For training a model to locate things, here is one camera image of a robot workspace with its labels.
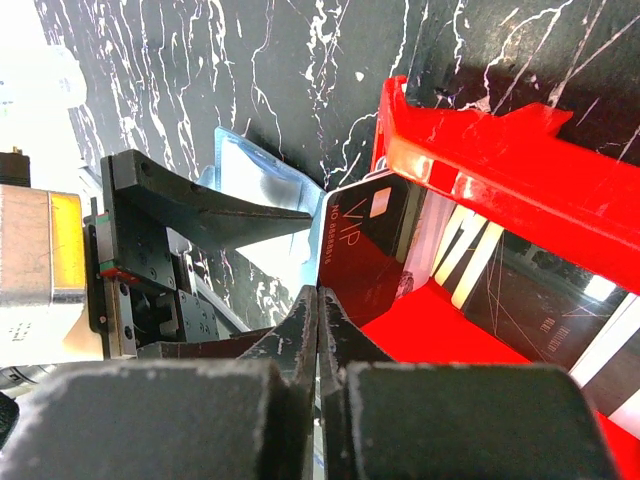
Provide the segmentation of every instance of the yellow label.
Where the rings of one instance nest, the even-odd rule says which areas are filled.
[[[82,206],[76,195],[50,193],[54,289],[85,289]]]

